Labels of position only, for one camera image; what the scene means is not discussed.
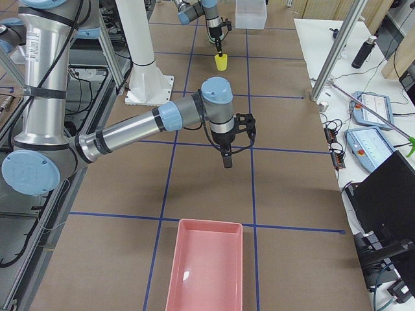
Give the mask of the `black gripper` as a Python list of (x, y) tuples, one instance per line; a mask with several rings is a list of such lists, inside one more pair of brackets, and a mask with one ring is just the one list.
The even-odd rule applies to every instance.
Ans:
[(219, 56), (222, 56), (222, 43), (223, 40), (223, 31), (221, 27), (208, 27), (208, 37), (211, 43), (215, 43), (217, 53)]
[(213, 141), (218, 144), (220, 152), (222, 154), (222, 161), (224, 168), (232, 168), (232, 155), (231, 144), (235, 140), (235, 134), (233, 132), (217, 133), (212, 132)]

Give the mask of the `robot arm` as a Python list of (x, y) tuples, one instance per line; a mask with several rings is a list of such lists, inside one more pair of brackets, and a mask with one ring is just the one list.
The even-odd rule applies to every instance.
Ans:
[(115, 7), (132, 62), (127, 103), (152, 109), (91, 133), (76, 128), (72, 136), (67, 136), (66, 122), (72, 116), (86, 120), (98, 92), (89, 81), (77, 78), (78, 97), (67, 100), (69, 51), (77, 39), (96, 40), (104, 34), (100, 3), (20, 1), (18, 17), (2, 22), (1, 46), (25, 46), (23, 100), (15, 118), (22, 127), (9, 130), (10, 152), (1, 163), (1, 175), (15, 191), (45, 194), (100, 156), (198, 123), (220, 152), (224, 167), (232, 166), (237, 121), (230, 83), (211, 77), (193, 94), (172, 100), (174, 78), (156, 65), (144, 2), (117, 1)]
[(231, 24), (219, 14), (218, 3), (215, 0), (203, 0), (190, 3), (188, 1), (174, 0), (178, 9), (178, 19), (182, 25), (204, 16), (207, 28), (207, 36), (216, 47), (219, 57), (223, 57), (222, 41), (225, 38), (222, 29), (226, 27), (231, 30)]

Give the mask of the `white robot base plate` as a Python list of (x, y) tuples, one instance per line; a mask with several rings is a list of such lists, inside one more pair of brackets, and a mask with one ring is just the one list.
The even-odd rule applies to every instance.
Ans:
[(132, 76), (125, 97), (126, 105), (159, 106), (171, 99), (174, 77), (161, 75), (149, 77), (144, 74)]

